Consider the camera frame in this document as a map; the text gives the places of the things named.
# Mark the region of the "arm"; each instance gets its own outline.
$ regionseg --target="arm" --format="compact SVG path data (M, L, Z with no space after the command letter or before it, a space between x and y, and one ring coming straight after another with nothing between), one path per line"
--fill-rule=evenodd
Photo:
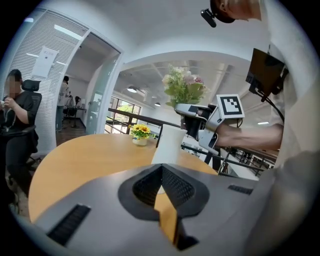
M274 124L262 128L235 128L221 124L217 129L216 145L221 147L242 147L263 150L278 150L281 146L284 127Z
M28 111L20 107L13 98L7 97L4 101L4 105L12 109L15 112L16 117L19 118L22 123L26 125L30 124Z

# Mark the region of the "window blinds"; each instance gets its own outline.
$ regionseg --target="window blinds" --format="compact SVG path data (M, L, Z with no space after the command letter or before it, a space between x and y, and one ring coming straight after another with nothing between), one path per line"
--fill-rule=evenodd
M46 155L56 147L55 116L60 78L72 57L74 49L88 31L87 27L60 14L47 11L31 28L21 43L10 70L19 69L22 79L41 81L38 93L42 94L35 125L39 136L38 154ZM43 46L59 51L47 78L31 76Z

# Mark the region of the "black vent grille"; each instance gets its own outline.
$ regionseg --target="black vent grille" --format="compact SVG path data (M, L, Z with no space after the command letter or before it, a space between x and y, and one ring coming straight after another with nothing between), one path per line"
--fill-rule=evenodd
M242 187L242 186L236 186L236 185L230 185L228 187L228 189L233 190L233 191L237 191L243 194L247 194L250 195L253 191L252 188L247 188L247 187Z
M62 246L66 245L90 210L88 206L77 204L47 236Z

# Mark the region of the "hand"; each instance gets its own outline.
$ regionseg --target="hand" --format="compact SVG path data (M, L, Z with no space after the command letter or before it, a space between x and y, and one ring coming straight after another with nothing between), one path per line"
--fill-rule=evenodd
M18 105L13 98L7 97L4 100L4 106L9 109L14 109Z

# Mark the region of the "ceiling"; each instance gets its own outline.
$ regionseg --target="ceiling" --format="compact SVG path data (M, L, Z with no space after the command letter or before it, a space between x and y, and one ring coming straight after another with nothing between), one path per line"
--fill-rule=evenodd
M162 83L163 77L169 73L170 64L186 67L192 74L202 77L208 91L200 105L215 104L217 94L238 94L246 115L243 127L255 127L257 123L269 120L271 107L261 103L258 96L249 92L250 85L246 82L249 66L245 60L237 67L207 60L155 62L120 72L114 90L150 107L160 102L162 108L170 108L165 105L169 97L164 93L165 88ZM127 90L129 86L136 87L138 93L129 92Z
M118 52L99 37L90 33L72 58L66 75L77 80L90 82L96 69L105 59Z

